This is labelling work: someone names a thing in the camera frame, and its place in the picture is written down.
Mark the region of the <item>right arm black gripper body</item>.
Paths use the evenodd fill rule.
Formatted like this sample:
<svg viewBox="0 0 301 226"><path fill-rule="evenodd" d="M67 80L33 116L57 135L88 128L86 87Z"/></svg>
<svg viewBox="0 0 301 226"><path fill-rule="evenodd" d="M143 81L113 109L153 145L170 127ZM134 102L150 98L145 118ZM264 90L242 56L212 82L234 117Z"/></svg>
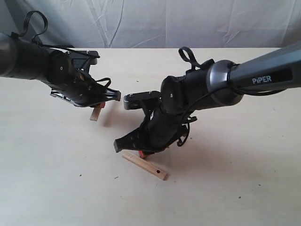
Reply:
<svg viewBox="0 0 301 226"><path fill-rule="evenodd" d="M188 135L188 126L180 126L180 120L180 115L156 109L138 128L114 141L115 151L117 153L122 150L162 152L180 137Z"/></svg>

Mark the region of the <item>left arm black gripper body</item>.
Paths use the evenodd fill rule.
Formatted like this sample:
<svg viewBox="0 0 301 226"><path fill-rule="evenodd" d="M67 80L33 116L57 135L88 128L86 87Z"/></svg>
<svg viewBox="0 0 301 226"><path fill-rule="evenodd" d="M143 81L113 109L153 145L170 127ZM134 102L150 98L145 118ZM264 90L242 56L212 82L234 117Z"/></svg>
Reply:
<svg viewBox="0 0 301 226"><path fill-rule="evenodd" d="M53 87L50 95L76 107L95 107L102 102L120 101L121 92L109 88L111 78L94 80L83 70L71 76L66 83Z"/></svg>

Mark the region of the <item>right grey Piper arm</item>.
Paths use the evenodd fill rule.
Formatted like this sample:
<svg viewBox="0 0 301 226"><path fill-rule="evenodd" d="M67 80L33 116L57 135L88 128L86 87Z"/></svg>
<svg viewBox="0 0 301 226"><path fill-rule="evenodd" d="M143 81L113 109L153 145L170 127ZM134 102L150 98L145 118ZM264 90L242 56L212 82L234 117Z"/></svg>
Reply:
<svg viewBox="0 0 301 226"><path fill-rule="evenodd" d="M142 109L145 117L138 128L114 141L116 152L134 150L146 158L173 143L183 146L197 120L194 111L233 106L244 95L269 96L301 85L300 43L241 64L213 59L200 64L190 48L178 52L191 65L183 76L167 76L160 91L124 97L126 110Z"/></svg>

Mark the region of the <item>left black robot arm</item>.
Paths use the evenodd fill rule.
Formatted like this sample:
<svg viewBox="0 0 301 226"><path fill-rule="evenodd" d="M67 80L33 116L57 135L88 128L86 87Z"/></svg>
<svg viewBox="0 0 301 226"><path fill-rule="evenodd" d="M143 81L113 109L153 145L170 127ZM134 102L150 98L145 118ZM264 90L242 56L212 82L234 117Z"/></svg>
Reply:
<svg viewBox="0 0 301 226"><path fill-rule="evenodd" d="M97 51L54 49L24 41L15 33L0 35L0 75L5 78L37 80L50 87L50 95L76 107L97 107L119 101L121 92L111 89L111 79L94 80L91 65Z"/></svg>

